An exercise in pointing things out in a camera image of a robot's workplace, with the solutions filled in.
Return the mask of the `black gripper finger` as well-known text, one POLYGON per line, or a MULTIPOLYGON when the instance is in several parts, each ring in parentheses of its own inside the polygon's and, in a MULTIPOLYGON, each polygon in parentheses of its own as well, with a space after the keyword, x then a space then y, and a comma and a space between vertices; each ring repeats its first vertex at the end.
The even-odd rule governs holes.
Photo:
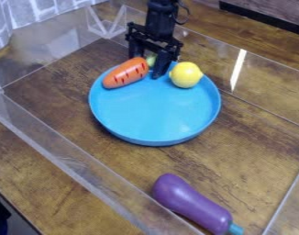
POLYGON ((143 53, 145 53, 145 48, 142 43, 138 40, 131 39, 129 42, 129 58, 133 59, 137 57, 142 57, 143 53))
POLYGON ((158 79, 162 75, 166 74, 170 65, 174 61, 178 60, 178 54, 175 51, 161 50, 158 52, 158 57, 154 65, 153 78, 158 79))

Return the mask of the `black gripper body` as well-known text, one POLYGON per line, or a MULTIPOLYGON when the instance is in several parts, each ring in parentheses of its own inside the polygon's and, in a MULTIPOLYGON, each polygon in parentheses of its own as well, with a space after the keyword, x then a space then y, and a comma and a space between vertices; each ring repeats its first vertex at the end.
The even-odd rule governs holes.
POLYGON ((138 40, 145 50, 158 54, 161 50, 175 51, 179 57, 183 43, 174 37, 175 25, 183 25, 178 18, 181 0, 149 0, 145 25, 127 23, 126 40, 138 40))

